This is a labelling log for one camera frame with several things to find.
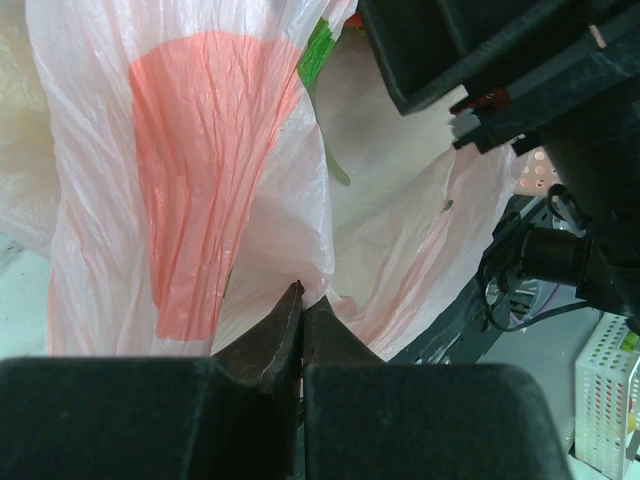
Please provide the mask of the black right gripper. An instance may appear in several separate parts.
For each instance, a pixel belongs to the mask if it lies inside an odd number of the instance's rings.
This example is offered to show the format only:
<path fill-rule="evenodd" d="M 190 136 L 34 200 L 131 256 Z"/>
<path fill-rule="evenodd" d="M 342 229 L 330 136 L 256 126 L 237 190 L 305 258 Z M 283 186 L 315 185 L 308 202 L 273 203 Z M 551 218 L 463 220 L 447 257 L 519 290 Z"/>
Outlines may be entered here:
<path fill-rule="evenodd" d="M 636 1 L 362 1 L 389 95 L 403 116 L 462 85 L 454 115 L 480 117 L 518 97 L 516 84 L 615 18 L 636 24 Z"/>

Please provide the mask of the pink plastic bag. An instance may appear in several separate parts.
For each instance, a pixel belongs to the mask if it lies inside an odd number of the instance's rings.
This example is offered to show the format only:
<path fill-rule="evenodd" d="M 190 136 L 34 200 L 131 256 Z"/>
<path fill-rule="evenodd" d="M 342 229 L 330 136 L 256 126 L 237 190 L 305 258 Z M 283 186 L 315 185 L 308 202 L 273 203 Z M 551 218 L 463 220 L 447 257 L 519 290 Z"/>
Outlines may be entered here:
<path fill-rule="evenodd" d="M 390 359 L 476 272 L 526 158 L 430 152 L 352 1 L 5 1 L 1 230 L 53 355 L 206 355 L 292 282 Z"/>

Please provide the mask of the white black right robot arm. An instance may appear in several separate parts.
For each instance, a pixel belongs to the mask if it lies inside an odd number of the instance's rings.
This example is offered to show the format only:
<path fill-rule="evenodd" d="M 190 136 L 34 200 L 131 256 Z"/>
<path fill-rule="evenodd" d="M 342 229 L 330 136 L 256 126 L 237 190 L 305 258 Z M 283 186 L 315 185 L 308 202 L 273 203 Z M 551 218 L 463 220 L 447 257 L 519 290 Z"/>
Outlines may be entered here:
<path fill-rule="evenodd" d="M 456 86 L 454 146 L 542 148 L 551 211 L 572 240 L 532 233 L 526 276 L 575 285 L 639 326 L 639 5 L 635 1 L 363 1 L 359 15 L 403 115 Z"/>

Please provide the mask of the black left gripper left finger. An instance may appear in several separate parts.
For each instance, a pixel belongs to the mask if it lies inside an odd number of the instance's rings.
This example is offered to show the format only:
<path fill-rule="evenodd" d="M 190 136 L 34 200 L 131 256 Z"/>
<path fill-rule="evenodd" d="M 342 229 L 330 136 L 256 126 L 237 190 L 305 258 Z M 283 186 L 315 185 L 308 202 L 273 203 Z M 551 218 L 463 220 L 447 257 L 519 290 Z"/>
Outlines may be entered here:
<path fill-rule="evenodd" d="M 1 364 L 5 479 L 283 479 L 294 471 L 300 283 L 209 357 Z"/>

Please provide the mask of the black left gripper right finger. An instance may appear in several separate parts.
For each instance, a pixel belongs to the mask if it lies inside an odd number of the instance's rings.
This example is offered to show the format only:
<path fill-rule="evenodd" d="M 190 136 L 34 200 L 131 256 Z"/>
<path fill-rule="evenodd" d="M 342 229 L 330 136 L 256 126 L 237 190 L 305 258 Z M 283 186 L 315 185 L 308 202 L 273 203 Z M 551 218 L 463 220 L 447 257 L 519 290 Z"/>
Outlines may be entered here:
<path fill-rule="evenodd" d="M 309 479 L 567 479 L 544 394 L 504 364 L 395 365 L 321 300 L 304 314 Z"/>

